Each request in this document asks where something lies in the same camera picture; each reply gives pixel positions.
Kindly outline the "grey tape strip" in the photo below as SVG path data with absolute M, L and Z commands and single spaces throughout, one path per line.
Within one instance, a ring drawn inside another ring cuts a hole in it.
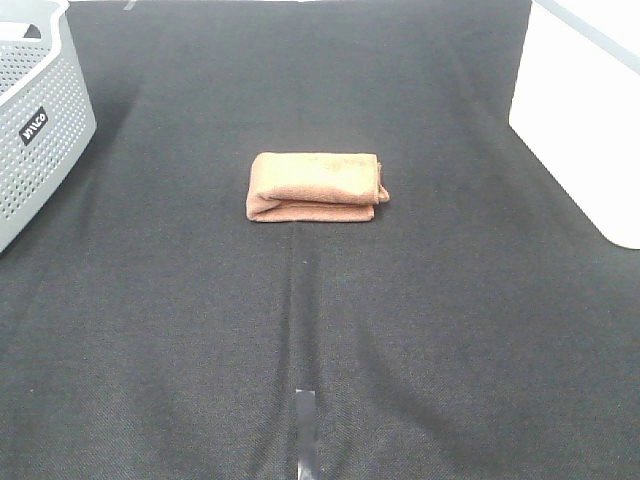
M 319 480 L 317 453 L 316 394 L 312 390 L 295 392 L 297 479 Z

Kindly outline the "grey perforated basket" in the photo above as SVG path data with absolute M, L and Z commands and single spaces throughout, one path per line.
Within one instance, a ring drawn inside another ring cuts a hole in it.
M 96 119 L 66 1 L 1 4 L 1 246 L 69 174 Z

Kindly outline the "black tablecloth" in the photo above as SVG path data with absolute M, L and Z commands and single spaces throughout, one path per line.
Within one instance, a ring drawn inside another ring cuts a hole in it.
M 639 256 L 509 128 L 526 1 L 74 3 L 97 120 L 1 257 L 5 479 L 635 479 Z M 367 222 L 254 222 L 262 152 Z

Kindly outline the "white plastic bin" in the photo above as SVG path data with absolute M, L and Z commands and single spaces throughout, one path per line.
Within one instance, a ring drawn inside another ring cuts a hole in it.
M 532 2 L 509 124 L 607 240 L 638 249 L 638 2 Z

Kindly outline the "brown towel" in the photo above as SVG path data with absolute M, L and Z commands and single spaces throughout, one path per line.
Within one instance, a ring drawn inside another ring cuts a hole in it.
M 367 222 L 389 200 L 375 154 L 262 152 L 251 165 L 246 216 L 263 223 Z

